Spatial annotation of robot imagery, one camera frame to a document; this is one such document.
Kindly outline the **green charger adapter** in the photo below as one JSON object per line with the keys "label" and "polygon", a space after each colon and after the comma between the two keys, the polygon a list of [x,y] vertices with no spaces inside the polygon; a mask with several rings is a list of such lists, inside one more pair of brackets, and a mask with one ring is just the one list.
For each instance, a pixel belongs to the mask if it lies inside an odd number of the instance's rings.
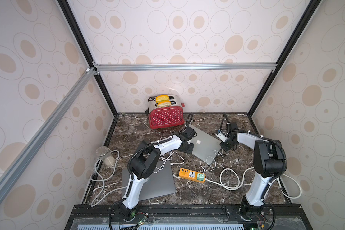
{"label": "green charger adapter", "polygon": [[197,181],[204,183],[206,180],[206,175],[204,173],[197,173],[196,179]]}

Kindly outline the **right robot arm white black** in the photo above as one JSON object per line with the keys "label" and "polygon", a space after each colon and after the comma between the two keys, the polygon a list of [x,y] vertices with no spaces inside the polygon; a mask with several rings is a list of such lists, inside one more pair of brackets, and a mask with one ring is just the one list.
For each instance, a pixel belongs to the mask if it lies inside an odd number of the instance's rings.
{"label": "right robot arm white black", "polygon": [[221,148],[225,151],[239,144],[254,150],[254,170],[256,175],[252,185],[243,197],[240,207],[242,216],[260,212],[264,206],[265,196],[272,183],[287,169],[287,159],[281,142],[253,134],[250,131],[238,130],[235,124],[227,123],[227,130],[221,128],[216,136],[221,140]]}

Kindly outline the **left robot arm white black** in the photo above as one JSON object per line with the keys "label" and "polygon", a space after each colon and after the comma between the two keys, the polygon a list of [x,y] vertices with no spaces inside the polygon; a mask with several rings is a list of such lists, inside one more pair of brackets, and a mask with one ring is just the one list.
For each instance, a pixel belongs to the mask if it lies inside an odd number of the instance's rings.
{"label": "left robot arm white black", "polygon": [[139,202],[142,187],[153,174],[159,158],[173,150],[192,153],[194,143],[191,142],[191,139],[196,136],[196,131],[186,126],[182,131],[172,132],[171,136],[165,139],[141,142],[127,164],[129,182],[120,206],[124,216],[129,217],[132,215]]}

